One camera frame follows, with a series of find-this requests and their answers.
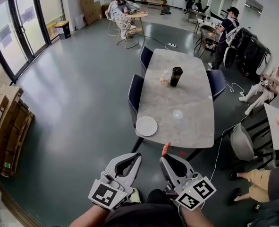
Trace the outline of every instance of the white sneaker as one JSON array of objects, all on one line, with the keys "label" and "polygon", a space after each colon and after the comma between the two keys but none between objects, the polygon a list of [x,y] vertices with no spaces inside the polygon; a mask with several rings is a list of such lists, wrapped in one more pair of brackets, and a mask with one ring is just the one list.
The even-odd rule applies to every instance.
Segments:
[{"label": "white sneaker", "polygon": [[238,98],[238,100],[239,100],[240,102],[247,103],[247,98],[246,98],[246,96],[241,96],[241,97]]},{"label": "white sneaker", "polygon": [[133,194],[131,194],[130,201],[141,203],[140,196],[139,196],[139,191],[135,187],[133,189],[135,190],[135,192]]},{"label": "white sneaker", "polygon": [[252,112],[252,108],[248,108],[245,112],[244,112],[244,114],[246,115],[246,116],[248,116],[248,115],[250,115],[250,113]]}]

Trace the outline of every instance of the round table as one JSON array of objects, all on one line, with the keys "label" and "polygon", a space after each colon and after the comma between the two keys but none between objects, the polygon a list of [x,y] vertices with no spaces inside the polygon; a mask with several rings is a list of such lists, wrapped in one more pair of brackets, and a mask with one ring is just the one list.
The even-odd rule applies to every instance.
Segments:
[{"label": "round table", "polygon": [[143,26],[143,23],[142,23],[142,21],[141,21],[141,18],[142,18],[142,17],[147,17],[148,15],[149,15],[148,13],[136,12],[136,13],[134,13],[134,14],[127,14],[126,17],[130,18],[132,23],[134,23],[134,21],[135,21],[136,18],[139,18],[140,24],[141,24],[141,29],[142,29],[142,31],[143,31],[143,36],[144,36],[144,26]]}]

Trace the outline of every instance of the stack of cardboard boxes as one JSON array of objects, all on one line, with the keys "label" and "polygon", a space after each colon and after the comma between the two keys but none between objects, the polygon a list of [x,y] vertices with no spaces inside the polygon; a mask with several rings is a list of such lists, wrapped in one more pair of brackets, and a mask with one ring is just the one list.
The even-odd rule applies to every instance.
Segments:
[{"label": "stack of cardboard boxes", "polygon": [[101,19],[101,3],[94,0],[79,0],[84,13],[86,25],[90,25],[94,21]]},{"label": "stack of cardboard boxes", "polygon": [[20,87],[0,89],[0,173],[15,175],[21,148],[34,117],[21,100]]}]

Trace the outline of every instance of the white plate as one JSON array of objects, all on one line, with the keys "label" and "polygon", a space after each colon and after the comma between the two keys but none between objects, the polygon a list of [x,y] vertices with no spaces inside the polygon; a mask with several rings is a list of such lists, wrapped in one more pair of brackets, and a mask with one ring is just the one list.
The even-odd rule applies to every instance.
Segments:
[{"label": "white plate", "polygon": [[136,122],[136,130],[143,136],[151,136],[157,131],[157,122],[149,116],[143,116]]}]

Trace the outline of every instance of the door frame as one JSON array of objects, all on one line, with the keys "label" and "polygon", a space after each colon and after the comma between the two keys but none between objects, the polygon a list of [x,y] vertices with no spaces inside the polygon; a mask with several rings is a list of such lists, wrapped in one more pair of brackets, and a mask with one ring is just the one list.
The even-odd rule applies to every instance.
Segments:
[{"label": "door frame", "polygon": [[11,18],[13,21],[14,29],[16,31],[18,40],[22,46],[22,50],[24,51],[24,53],[26,55],[26,59],[28,60],[15,75],[12,72],[10,66],[8,65],[6,59],[4,58],[4,56],[0,50],[0,63],[3,67],[3,69],[5,70],[5,72],[7,73],[7,75],[9,76],[9,78],[11,79],[11,81],[13,83],[16,83],[17,79],[27,69],[27,67],[35,60],[35,58],[39,54],[41,54],[49,45],[51,45],[51,40],[49,38],[47,27],[45,25],[40,0],[34,0],[34,9],[35,9],[36,16],[37,16],[37,19],[39,22],[41,33],[42,33],[44,41],[45,41],[45,45],[43,45],[36,53],[34,53],[34,55],[32,54],[32,52],[27,44],[27,41],[23,35],[23,31],[22,31],[21,27],[19,26],[18,20],[19,20],[20,15],[17,11],[14,0],[8,0],[8,5],[9,5],[9,11],[10,11],[10,15],[11,15]]}]

